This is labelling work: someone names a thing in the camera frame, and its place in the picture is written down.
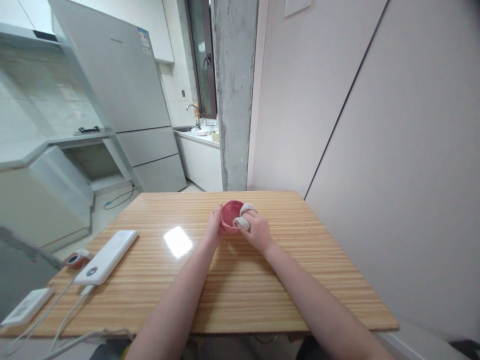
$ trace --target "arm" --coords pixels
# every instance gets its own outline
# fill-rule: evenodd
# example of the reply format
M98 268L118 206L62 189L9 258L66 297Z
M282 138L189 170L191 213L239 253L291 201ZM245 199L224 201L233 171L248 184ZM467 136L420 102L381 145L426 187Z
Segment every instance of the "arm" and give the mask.
M334 359L393 359L367 328L272 240L268 221L249 210L243 236L273 268L311 333Z
M125 360L179 359L182 356L210 264L220 244L221 209L220 204L210 214L203 241L143 324Z

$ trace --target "range hood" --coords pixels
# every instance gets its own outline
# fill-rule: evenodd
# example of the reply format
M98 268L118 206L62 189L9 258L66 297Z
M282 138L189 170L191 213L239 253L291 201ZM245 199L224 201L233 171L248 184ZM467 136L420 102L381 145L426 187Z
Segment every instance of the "range hood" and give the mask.
M14 46L28 46L29 49L45 49L46 44L58 44L57 37L47 32L36 31L0 22L0 38Z

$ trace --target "hand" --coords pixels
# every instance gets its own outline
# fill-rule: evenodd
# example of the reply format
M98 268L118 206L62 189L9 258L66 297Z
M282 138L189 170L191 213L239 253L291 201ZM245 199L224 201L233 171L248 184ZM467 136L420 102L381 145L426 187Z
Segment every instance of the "hand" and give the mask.
M253 210L247 210L243 214L243 217L250 224L250 231L245 230L241 226L236 226L235 228L241 232L243 237L247 239L260 254L265 256L268 248L274 244L272 236L270 235L269 222Z
M222 240L222 229L220 228L220 213L222 212L222 203L210 213L210 218L205 226L203 239L206 242L213 243L215 247L220 245Z

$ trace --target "pink bowl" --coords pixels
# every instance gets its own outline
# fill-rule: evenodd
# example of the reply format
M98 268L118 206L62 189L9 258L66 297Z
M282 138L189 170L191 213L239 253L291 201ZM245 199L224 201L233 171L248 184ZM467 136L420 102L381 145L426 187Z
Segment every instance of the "pink bowl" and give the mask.
M244 203L241 201L230 200L221 208L221 226L228 235L235 235L239 232L233 226L235 218L240 216L240 209L243 205Z

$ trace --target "faucet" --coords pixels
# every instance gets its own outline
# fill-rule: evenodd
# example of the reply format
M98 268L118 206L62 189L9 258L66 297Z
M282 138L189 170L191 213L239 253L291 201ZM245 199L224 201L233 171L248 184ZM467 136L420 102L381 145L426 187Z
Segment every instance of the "faucet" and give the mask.
M200 125L201 125L200 118L202 118L205 121L205 124L207 124L207 120L205 120L205 118L202 116L202 114L200 114L200 110L197 106L195 106L194 104L190 104L186 107L186 110L188 111L190 109L190 107L194 107L196 109L198 117L196 118L195 126L200 129Z

